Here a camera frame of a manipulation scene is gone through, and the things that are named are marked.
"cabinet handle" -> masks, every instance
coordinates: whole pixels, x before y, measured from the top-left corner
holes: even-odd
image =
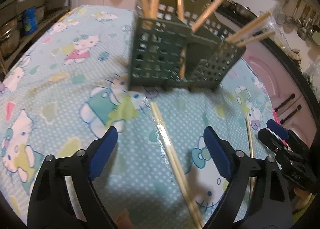
[[[296,112],[298,112],[299,110],[301,110],[302,106],[301,105],[298,105],[296,109],[294,109],[292,111],[292,113],[290,113],[286,118],[282,119],[280,121],[281,124],[284,124],[285,121],[287,121],[288,119],[290,119],[292,116],[295,115]]]
[[[295,98],[295,94],[291,94],[289,98],[284,100],[278,107],[275,108],[275,112],[277,112],[281,107],[284,107],[291,99]]]

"plastic bag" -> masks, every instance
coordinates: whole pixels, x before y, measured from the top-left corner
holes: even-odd
[[[310,88],[315,94],[318,102],[320,101],[320,59],[310,62],[309,68],[303,73],[308,81]]]

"jar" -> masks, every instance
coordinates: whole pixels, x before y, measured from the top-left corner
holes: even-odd
[[[31,7],[23,12],[23,26],[25,35],[33,33],[37,29],[36,8]]]

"table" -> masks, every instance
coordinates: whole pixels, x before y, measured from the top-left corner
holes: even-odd
[[[162,147],[149,102],[158,103],[200,211],[207,220],[228,183],[203,141],[211,125],[220,138],[255,157],[274,112],[263,84],[242,59],[213,93],[185,89],[127,90],[133,12],[81,6],[48,30],[0,84],[0,190],[26,223],[28,201],[44,157],[71,156],[113,125],[118,143],[94,187],[112,217],[124,208],[136,228],[192,228],[187,206]],[[66,178],[77,216],[83,218]],[[237,219],[246,211],[246,194]]]

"metal bowl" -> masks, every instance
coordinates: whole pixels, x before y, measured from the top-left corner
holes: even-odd
[[[236,3],[236,13],[250,21],[257,17],[249,7],[243,6],[239,3]]]
[[[0,40],[6,36],[10,31],[17,28],[18,25],[18,19],[17,17],[13,18],[9,22],[7,22],[5,25],[2,25],[0,27]]]
[[[237,6],[236,3],[232,0],[223,0],[221,5],[230,9],[231,11],[235,11]]]
[[[0,41],[0,50],[4,59],[7,59],[19,46],[20,32],[14,29],[7,33]]]

